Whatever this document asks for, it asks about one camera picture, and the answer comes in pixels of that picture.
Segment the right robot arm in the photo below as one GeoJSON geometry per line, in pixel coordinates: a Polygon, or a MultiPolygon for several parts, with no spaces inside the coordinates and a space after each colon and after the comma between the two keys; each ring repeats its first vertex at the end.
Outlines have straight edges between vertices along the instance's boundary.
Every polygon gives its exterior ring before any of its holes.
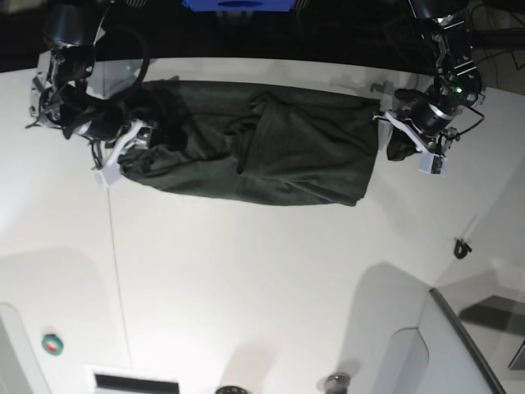
{"type": "Polygon", "coordinates": [[[43,28],[47,49],[39,55],[30,89],[31,125],[60,130],[67,140],[74,135],[87,140],[97,170],[117,165],[127,149],[146,149],[158,129],[157,121],[135,117],[129,105],[150,65],[148,44],[129,27],[104,27],[111,6],[110,1],[61,1],[52,7],[43,28]],[[88,79],[103,37],[113,32],[135,40],[141,65],[130,86],[99,98],[89,94],[88,79]]]}

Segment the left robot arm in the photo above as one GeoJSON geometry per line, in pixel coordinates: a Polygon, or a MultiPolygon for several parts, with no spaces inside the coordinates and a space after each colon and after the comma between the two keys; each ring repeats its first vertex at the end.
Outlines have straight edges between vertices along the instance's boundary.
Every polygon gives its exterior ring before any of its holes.
{"type": "Polygon", "coordinates": [[[430,160],[431,174],[444,171],[446,152],[486,119],[479,112],[485,86],[473,61],[473,32],[466,1],[407,1],[410,26],[430,67],[432,83],[424,90],[397,89],[403,109],[375,118],[392,125],[386,155],[400,162],[419,154],[430,160]]]}

